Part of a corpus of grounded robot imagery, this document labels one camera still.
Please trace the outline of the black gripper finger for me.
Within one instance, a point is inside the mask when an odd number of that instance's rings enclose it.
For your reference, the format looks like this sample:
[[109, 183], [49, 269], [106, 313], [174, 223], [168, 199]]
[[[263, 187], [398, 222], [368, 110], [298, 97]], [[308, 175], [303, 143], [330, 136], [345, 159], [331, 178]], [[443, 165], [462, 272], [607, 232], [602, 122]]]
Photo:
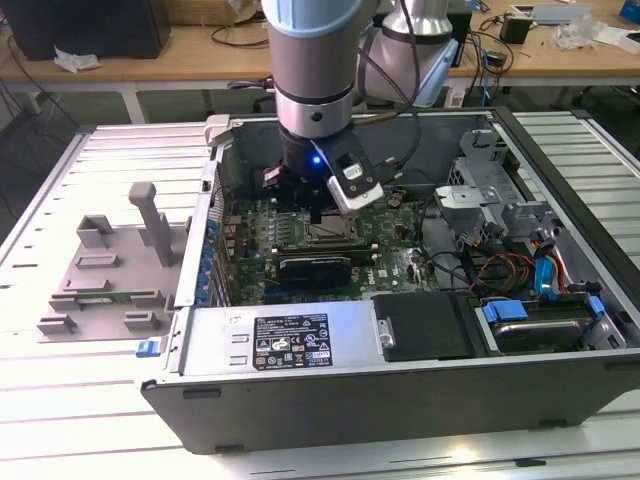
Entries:
[[279, 183], [281, 166], [267, 168], [262, 172], [262, 191], [285, 211], [304, 210], [310, 215], [312, 224], [321, 222], [324, 208], [324, 189], [303, 189]]

